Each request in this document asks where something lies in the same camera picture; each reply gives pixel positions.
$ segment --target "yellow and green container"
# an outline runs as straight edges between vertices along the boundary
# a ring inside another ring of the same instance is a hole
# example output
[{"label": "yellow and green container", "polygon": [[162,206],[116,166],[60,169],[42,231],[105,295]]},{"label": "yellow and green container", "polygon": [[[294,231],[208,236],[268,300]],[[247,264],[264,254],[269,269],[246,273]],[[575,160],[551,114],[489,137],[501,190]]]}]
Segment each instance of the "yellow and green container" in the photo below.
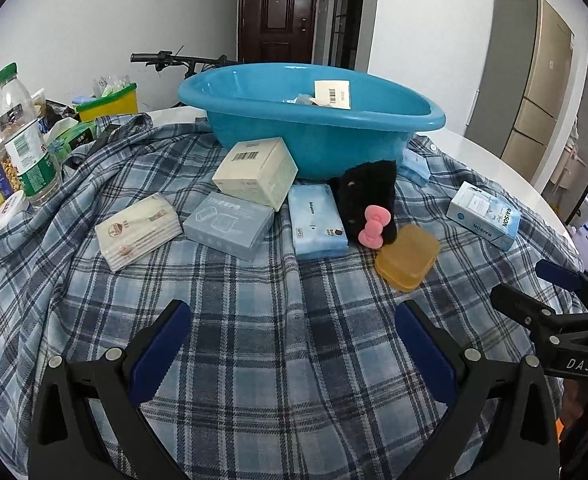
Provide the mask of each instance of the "yellow and green container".
[{"label": "yellow and green container", "polygon": [[93,121],[105,115],[137,114],[136,83],[132,83],[115,94],[101,97],[76,108],[82,122]]}]

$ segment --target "blue plastic basin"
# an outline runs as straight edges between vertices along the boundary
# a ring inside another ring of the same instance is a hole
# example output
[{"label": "blue plastic basin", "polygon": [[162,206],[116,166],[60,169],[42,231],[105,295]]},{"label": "blue plastic basin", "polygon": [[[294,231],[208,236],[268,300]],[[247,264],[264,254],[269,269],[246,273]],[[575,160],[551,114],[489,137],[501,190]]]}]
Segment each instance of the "blue plastic basin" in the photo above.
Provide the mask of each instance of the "blue plastic basin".
[{"label": "blue plastic basin", "polygon": [[[290,104],[314,81],[349,80],[352,110]],[[414,132],[438,130],[445,114],[391,81],[352,70],[286,63],[208,70],[183,81],[181,102],[206,110],[221,144],[282,137],[300,178],[327,180],[377,160],[401,161]]]}]

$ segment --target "plaid shirt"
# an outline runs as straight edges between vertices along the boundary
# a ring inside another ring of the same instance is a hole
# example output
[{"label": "plaid shirt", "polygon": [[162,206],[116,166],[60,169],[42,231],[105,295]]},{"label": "plaid shirt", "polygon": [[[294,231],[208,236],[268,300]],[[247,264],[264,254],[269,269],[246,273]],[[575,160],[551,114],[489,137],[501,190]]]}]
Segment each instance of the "plaid shirt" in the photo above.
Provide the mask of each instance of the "plaid shirt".
[{"label": "plaid shirt", "polygon": [[[180,235],[110,272],[94,226],[155,192],[184,221],[216,189],[212,176],[226,153],[206,124],[154,128],[142,114],[117,129],[45,208],[0,232],[1,457],[26,474],[49,357],[94,360],[125,347],[177,298],[191,306],[193,330],[140,409],[190,477],[396,478],[444,406],[395,334],[395,305],[413,298],[459,344],[507,361],[532,344],[491,308],[494,285],[514,285],[557,312],[579,305],[534,274],[541,258],[576,266],[578,257],[513,197],[523,217],[507,252],[446,218],[464,181],[504,191],[430,144],[411,141],[432,178],[423,189],[399,178],[394,216],[434,234],[442,251],[420,288],[404,294],[379,278],[375,253],[364,248],[297,262],[287,204],[252,263]],[[558,405],[560,386],[550,384]],[[488,403],[458,472],[471,465],[493,409]],[[104,412],[94,412],[114,463],[130,472]]]}]

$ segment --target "white jar lid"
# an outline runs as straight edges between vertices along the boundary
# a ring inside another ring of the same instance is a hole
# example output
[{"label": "white jar lid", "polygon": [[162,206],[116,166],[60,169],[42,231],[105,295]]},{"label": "white jar lid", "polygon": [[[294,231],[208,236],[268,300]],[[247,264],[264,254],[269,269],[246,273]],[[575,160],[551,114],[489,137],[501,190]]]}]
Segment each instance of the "white jar lid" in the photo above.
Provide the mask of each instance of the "white jar lid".
[{"label": "white jar lid", "polygon": [[27,209],[28,205],[29,202],[23,190],[17,191],[5,200],[0,206],[0,229],[7,227],[10,220],[21,211]]}]

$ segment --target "water bottle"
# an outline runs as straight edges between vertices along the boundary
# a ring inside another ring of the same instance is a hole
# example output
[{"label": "water bottle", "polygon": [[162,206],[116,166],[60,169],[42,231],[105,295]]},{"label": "water bottle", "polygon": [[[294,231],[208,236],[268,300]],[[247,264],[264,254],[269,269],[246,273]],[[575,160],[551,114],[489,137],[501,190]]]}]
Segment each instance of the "water bottle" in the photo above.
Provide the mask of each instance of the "water bottle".
[{"label": "water bottle", "polygon": [[61,185],[58,161],[49,154],[31,95],[15,63],[0,71],[0,136],[29,203],[43,206]]}]

